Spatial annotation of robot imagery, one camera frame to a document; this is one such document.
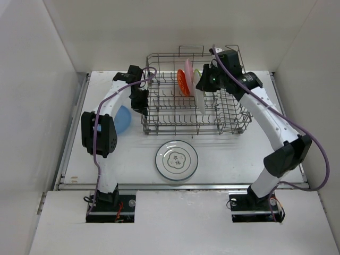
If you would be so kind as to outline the white ceramic plate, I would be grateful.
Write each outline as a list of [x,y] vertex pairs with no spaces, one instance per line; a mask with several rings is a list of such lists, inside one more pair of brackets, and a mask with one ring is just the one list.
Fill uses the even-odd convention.
[[199,157],[194,147],[182,140],[165,142],[156,152],[158,173],[168,181],[188,180],[197,170]]

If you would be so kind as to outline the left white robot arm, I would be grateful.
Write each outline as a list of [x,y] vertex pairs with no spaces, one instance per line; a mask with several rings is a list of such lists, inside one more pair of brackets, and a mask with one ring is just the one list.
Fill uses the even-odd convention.
[[144,71],[136,65],[130,65],[127,72],[117,72],[98,107],[81,115],[82,146],[93,156],[98,171],[93,198],[109,211],[116,209],[119,203],[117,181],[109,173],[104,161],[117,145],[114,118],[127,98],[131,100],[132,110],[147,115],[148,91],[141,85],[148,81]]

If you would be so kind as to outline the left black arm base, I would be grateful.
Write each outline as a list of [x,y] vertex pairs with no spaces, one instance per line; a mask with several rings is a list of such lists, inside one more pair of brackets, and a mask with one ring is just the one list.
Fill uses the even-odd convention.
[[98,201],[86,215],[86,223],[134,223],[135,194],[119,195],[117,203]]

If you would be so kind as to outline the grey wire dish rack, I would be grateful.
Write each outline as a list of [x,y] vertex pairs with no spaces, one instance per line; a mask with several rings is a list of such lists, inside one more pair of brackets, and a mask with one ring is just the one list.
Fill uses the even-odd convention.
[[203,46],[180,46],[176,53],[152,53],[146,66],[157,69],[148,82],[148,114],[141,118],[146,135],[242,134],[251,114],[224,90],[204,92],[205,113],[194,96],[185,96],[177,82],[177,71],[189,60],[195,70],[212,59]]

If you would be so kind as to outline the blue plastic plate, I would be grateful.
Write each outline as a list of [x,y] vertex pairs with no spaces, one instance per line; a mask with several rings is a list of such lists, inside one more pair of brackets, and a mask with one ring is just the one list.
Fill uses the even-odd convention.
[[130,110],[121,106],[114,117],[114,125],[117,135],[125,132],[131,124],[132,116]]

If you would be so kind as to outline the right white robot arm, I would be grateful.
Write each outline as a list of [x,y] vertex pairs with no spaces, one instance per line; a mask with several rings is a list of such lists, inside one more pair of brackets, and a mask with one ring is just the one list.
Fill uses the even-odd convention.
[[196,88],[204,92],[224,89],[232,95],[254,117],[273,149],[263,159],[264,169],[259,177],[247,189],[247,205],[259,209],[281,179],[304,160],[312,140],[309,135],[299,134],[281,117],[255,73],[242,71],[237,51],[219,48],[209,51],[211,63],[203,66]]

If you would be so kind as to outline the white printed plate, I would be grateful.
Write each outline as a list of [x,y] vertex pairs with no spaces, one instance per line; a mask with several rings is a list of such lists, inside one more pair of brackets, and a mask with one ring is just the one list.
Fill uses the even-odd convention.
[[199,82],[200,78],[201,76],[199,76],[197,73],[194,73],[194,78],[193,78],[194,97],[195,97],[195,104],[198,107],[200,113],[202,115],[205,115],[206,109],[205,109],[204,94],[202,91],[196,89],[196,85]]

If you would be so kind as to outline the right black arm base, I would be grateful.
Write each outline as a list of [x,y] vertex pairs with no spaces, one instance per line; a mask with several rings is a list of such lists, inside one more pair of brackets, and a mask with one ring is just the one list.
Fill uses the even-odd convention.
[[282,204],[273,193],[270,198],[265,198],[256,204],[247,200],[248,195],[242,193],[229,194],[226,207],[231,211],[231,219],[234,223],[282,223],[286,213]]

